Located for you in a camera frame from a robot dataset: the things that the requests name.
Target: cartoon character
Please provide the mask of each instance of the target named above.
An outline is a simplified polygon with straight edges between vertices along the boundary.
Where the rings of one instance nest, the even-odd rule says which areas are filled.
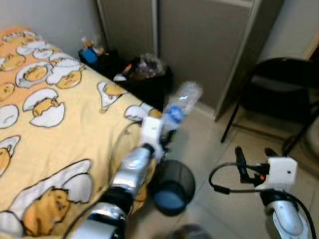
[[[21,191],[8,210],[0,213],[0,231],[17,237],[50,235],[73,204],[90,201],[90,167],[89,159],[81,160]]]
[[[111,104],[113,104],[119,97],[126,94],[127,91],[122,87],[101,81],[97,85],[98,91],[101,96],[102,108],[100,112],[106,112]]]
[[[0,128],[8,128],[16,123],[19,117],[18,107],[6,105],[0,107]]]
[[[25,45],[19,46],[16,51],[20,55],[25,56],[32,54],[34,58],[42,60],[60,50],[45,41],[32,41]]]
[[[32,111],[30,124],[38,127],[54,127],[64,118],[64,103],[59,103],[55,90],[45,88],[28,96],[23,104],[23,111]]]
[[[73,67],[79,65],[79,61],[63,52],[54,53],[49,57],[49,61],[56,67]]]
[[[31,31],[20,31],[7,34],[2,37],[2,40],[8,43],[18,43],[21,45],[26,45],[29,42],[37,41],[42,39],[42,37]]]
[[[0,56],[2,56],[2,49],[3,49],[4,43],[0,42]]]
[[[82,79],[83,65],[65,53],[55,53],[49,57],[49,61],[55,64],[52,75],[46,82],[60,89],[69,89],[77,86]]]
[[[0,57],[0,72],[12,71],[25,62],[25,57],[9,54],[6,57]]]
[[[45,82],[52,74],[53,66],[46,62],[36,62],[22,68],[15,78],[15,83],[21,88],[31,88],[33,85]]]
[[[125,110],[124,115],[126,118],[133,121],[142,121],[143,118],[146,116],[151,116],[155,118],[162,117],[162,113],[159,110],[145,103],[142,103],[139,106],[135,106],[135,105],[129,106]]]
[[[4,83],[0,85],[0,102],[11,96],[14,93],[14,90],[15,85],[12,83]]]
[[[20,136],[12,136],[0,142],[0,177],[8,168]]]

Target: wardrobe door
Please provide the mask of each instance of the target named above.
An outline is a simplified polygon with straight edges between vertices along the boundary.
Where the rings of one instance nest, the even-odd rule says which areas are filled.
[[[171,66],[177,86],[196,81],[201,101],[216,108],[226,88],[251,1],[160,0],[160,55]]]

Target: cabinet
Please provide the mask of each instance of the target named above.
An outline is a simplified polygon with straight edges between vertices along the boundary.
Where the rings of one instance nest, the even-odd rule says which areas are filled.
[[[234,78],[238,67],[244,75],[255,64],[284,2],[97,1],[111,46],[125,57],[158,50],[172,68],[175,85],[184,81],[201,84],[201,101],[217,114],[226,106],[226,96],[231,98],[233,82],[242,80]]]

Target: bed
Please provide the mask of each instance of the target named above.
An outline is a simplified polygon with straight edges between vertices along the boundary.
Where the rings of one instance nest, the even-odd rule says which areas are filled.
[[[131,123],[147,115],[160,117],[37,33],[0,31],[0,237],[64,234],[138,145]],[[144,186],[133,212],[145,198]]]

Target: water bottle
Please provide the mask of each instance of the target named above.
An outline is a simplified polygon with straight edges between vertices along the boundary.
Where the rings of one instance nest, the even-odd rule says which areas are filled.
[[[164,110],[163,134],[179,128],[184,118],[193,110],[202,93],[202,87],[195,82],[185,82],[180,86]]]

